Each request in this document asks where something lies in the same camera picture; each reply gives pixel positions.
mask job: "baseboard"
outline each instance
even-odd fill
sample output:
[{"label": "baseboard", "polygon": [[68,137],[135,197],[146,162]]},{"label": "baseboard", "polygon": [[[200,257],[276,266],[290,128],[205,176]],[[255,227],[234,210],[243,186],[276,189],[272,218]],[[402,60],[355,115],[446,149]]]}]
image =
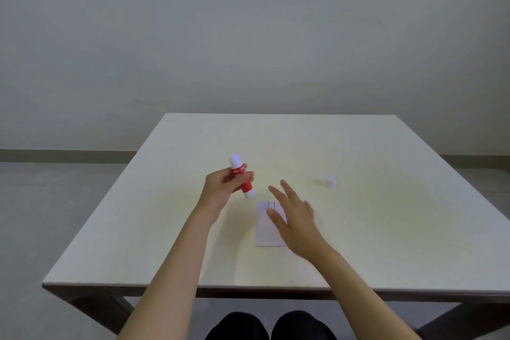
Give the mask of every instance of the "baseboard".
[{"label": "baseboard", "polygon": [[127,164],[137,151],[0,149],[0,162]]},{"label": "baseboard", "polygon": [[[0,149],[0,162],[127,164],[137,151]],[[510,155],[440,155],[454,168],[510,169]]]}]

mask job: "table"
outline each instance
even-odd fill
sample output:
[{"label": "table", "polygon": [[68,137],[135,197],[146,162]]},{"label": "table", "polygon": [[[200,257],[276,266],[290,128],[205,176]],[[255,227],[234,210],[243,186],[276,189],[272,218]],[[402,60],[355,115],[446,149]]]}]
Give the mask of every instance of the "table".
[{"label": "table", "polygon": [[[333,299],[285,247],[255,247],[255,202],[285,179],[319,229],[385,300],[461,302],[424,338],[510,324],[510,221],[396,116],[168,113],[44,279],[115,333],[193,209],[207,173],[239,154],[257,194],[213,226],[197,297]],[[336,189],[328,189],[336,175]]]}]

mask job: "white cap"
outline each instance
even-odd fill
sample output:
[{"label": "white cap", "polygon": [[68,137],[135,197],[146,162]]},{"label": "white cap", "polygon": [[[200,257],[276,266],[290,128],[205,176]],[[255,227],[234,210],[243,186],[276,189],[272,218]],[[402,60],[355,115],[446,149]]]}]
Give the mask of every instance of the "white cap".
[{"label": "white cap", "polygon": [[229,158],[228,158],[228,161],[230,162],[230,167],[232,169],[236,169],[236,168],[239,168],[240,166],[243,165],[243,162],[241,161],[241,158],[238,156],[238,155],[231,155]]},{"label": "white cap", "polygon": [[335,176],[328,176],[328,186],[330,189],[334,189],[337,186],[337,179]]},{"label": "white cap", "polygon": [[246,198],[253,198],[255,196],[255,190],[251,189],[250,191],[245,192],[244,195],[246,196]]}]

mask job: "glue stick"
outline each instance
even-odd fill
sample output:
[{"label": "glue stick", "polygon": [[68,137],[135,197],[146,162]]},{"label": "glue stick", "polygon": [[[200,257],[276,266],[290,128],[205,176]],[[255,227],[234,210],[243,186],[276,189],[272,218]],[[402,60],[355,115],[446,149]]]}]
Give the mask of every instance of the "glue stick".
[{"label": "glue stick", "polygon": [[[234,175],[244,174],[244,167],[241,158],[238,155],[232,155],[229,159],[230,166],[232,167],[232,173]],[[255,190],[252,187],[252,184],[249,181],[241,184],[241,191],[244,192],[244,195],[247,198],[252,198],[255,195]]]}]

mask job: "person's left forearm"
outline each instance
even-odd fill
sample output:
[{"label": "person's left forearm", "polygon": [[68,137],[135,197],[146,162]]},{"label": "person's left forearm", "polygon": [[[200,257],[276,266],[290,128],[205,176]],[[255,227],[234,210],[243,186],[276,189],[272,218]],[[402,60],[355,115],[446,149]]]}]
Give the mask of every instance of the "person's left forearm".
[{"label": "person's left forearm", "polygon": [[210,229],[204,214],[197,208],[190,214],[119,339],[186,338]]}]

